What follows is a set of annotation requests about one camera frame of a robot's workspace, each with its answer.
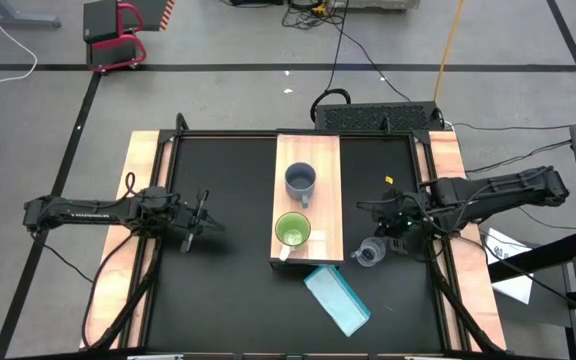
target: yellow cable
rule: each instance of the yellow cable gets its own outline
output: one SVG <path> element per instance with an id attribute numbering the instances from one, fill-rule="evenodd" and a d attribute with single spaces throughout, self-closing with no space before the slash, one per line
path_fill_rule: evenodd
<path id="1" fill-rule="evenodd" d="M 446 59 L 448 58 L 448 51 L 450 50 L 450 44 L 452 43 L 452 38 L 457 30 L 457 24 L 459 24 L 459 17 L 461 16 L 461 9 L 464 7 L 464 0 L 459 0 L 459 7 L 457 8 L 457 15 L 455 15 L 455 20 L 452 22 L 452 28 L 450 28 L 450 35 L 448 35 L 448 43 L 446 43 L 446 48 L 444 48 L 444 56 L 441 58 L 441 65 L 439 67 L 439 75 L 437 75 L 437 83 L 435 84 L 435 96 L 433 100 L 437 102 L 439 98 L 439 88 L 441 87 L 441 76 L 444 73 L 444 65 L 446 64 Z"/>

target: gray mug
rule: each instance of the gray mug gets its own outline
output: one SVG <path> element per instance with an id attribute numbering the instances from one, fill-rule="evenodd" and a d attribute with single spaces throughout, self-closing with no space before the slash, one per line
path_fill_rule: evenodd
<path id="1" fill-rule="evenodd" d="M 286 192 L 291 198 L 301 201 L 304 209 L 308 208 L 315 191 L 316 178 L 315 169 L 306 163 L 294 163 L 286 169 Z"/>

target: wooden table edge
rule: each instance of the wooden table edge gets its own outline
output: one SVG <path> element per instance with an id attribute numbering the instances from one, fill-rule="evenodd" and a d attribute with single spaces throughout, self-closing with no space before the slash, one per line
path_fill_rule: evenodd
<path id="1" fill-rule="evenodd" d="M 126 160 L 124 162 L 124 168 L 122 171 L 122 178 L 118 190 L 118 197 L 125 191 L 125 187 L 123 185 L 123 176 L 125 176 L 127 172 L 132 171 L 135 173 L 137 178 L 137 184 L 135 185 L 136 188 L 143 188 L 149 185 L 154 167 L 158 138 L 159 131 L 134 131 L 131 134 L 128 151 L 126 153 Z M 453 132 L 430 132 L 430 139 L 433 161 L 435 163 L 437 176 L 465 176 L 456 134 Z M 423 180 L 428 178 L 429 173 L 423 146 L 420 145 L 421 144 L 418 143 L 416 149 Z M 165 185 L 171 151 L 171 143 L 167 143 L 164 147 L 161 167 L 159 171 L 159 179 L 157 181 L 157 183 L 161 186 Z M 125 229 L 122 227 L 110 227 L 108 230 L 108 235 L 106 236 L 103 256 L 105 256 L 105 254 L 114 248 L 113 244 L 116 244 L 118 238 L 117 233 L 121 233 L 122 230 Z M 468 233 L 469 239 L 480 241 L 479 233 L 475 225 L 469 225 L 466 229 L 464 229 L 462 235 L 464 233 Z M 148 246 L 150 251 L 146 252 L 147 255 L 151 254 L 152 252 L 151 241 L 149 241 Z M 101 336 L 101 334 L 103 334 L 103 331 L 110 324 L 110 322 L 112 322 L 121 307 L 125 304 L 127 298 L 127 289 L 133 272 L 136 245 L 127 247 L 127 249 L 122 250 L 126 250 L 128 256 L 124 256 L 121 259 L 118 259 L 121 261 L 115 261 L 114 267 L 111 266 L 113 265 L 113 261 L 109 261 L 107 268 L 112 269 L 108 272 L 113 272 L 115 275 L 117 275 L 114 279 L 114 282 L 123 283 L 125 292 L 123 296 L 117 296 L 117 294 L 115 294 L 115 296 L 111 296 L 110 298 L 98 296 L 99 294 L 108 295 L 108 291 L 101 291 L 103 290 L 103 286 L 101 286 L 103 285 L 103 282 L 99 283 L 96 289 L 96 296 L 93 301 L 93 306 L 91 307 L 90 314 L 86 321 L 86 331 L 90 343 L 94 342 L 99 336 Z M 484 253 L 479 247 L 473 244 L 469 244 L 467 241 L 457 240 L 453 240 L 451 242 L 451 250 L 457 273 L 457 281 L 459 283 L 461 298 L 464 305 L 471 312 L 479 326 L 486 332 L 486 334 L 488 334 L 490 339 L 497 346 L 505 348 L 506 344 L 503 336 L 503 330 L 501 328 L 501 321 L 497 312 L 492 284 L 490 283 L 490 278 L 488 276 L 488 266 Z M 149 264 L 149 261 L 150 257 L 147 256 L 142 265 L 142 276 Z M 445 264 L 443 264 L 443 260 L 440 262 L 440 266 L 442 270 L 445 270 Z M 131 331 L 128 339 L 129 347 L 138 346 L 145 306 L 144 299 L 145 296 L 133 313 Z M 459 332 L 457 331 L 457 322 L 454 311 L 445 298 L 443 302 L 450 341 L 449 346 L 454 350 L 460 350 L 461 345 L 459 341 Z M 470 338 L 470 344 L 473 350 L 478 349 L 472 338 Z"/>

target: mug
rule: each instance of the mug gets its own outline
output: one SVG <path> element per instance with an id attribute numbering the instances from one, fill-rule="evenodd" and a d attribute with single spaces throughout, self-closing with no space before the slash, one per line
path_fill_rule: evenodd
<path id="1" fill-rule="evenodd" d="M 289 212 L 281 215 L 275 224 L 275 235 L 283 244 L 279 260 L 286 261 L 291 251 L 305 243 L 310 237 L 310 221 L 300 213 Z"/>
<path id="2" fill-rule="evenodd" d="M 294 163 L 286 169 L 286 192 L 291 198 L 300 201 L 304 209 L 308 208 L 310 197 L 315 191 L 316 178 L 315 169 L 303 162 Z"/>

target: red handle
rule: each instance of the red handle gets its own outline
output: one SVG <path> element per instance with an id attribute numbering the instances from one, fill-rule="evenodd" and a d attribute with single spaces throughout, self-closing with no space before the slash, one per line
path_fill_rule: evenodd
<path id="1" fill-rule="evenodd" d="M 121 9 L 129 9 L 137 17 L 137 21 L 139 21 L 139 26 L 136 29 L 133 29 L 133 33 L 137 31 L 142 31 L 144 29 L 144 20 L 141 18 L 141 14 L 139 14 L 139 10 L 137 10 L 137 7 L 135 7 L 135 5 L 122 2 L 117 4 L 117 9 L 118 11 Z M 121 35 L 124 32 L 123 21 L 121 21 L 121 14 L 117 14 L 117 18 L 119 19 L 118 25 L 121 26 L 121 28 L 119 29 L 119 34 Z"/>
<path id="2" fill-rule="evenodd" d="M 106 49 L 106 48 L 119 47 L 119 46 L 122 46 L 126 41 L 133 41 L 135 43 L 135 46 L 137 46 L 137 48 L 139 49 L 139 52 L 141 52 L 141 54 L 138 58 L 130 59 L 130 60 L 127 60 L 127 61 L 124 61 L 121 63 L 117 63 L 117 64 L 98 66 L 98 67 L 93 68 L 92 70 L 93 71 L 103 71 L 103 70 L 118 69 L 118 68 L 122 68 L 125 66 L 138 64 L 138 63 L 146 60 L 146 56 L 147 56 L 146 55 L 146 49 L 144 48 L 144 45 L 141 43 L 141 40 L 139 40 L 139 38 L 137 38 L 133 34 L 123 34 L 116 39 L 106 40 L 106 41 L 102 41 L 100 43 L 93 44 L 92 47 L 93 47 L 93 49 Z"/>

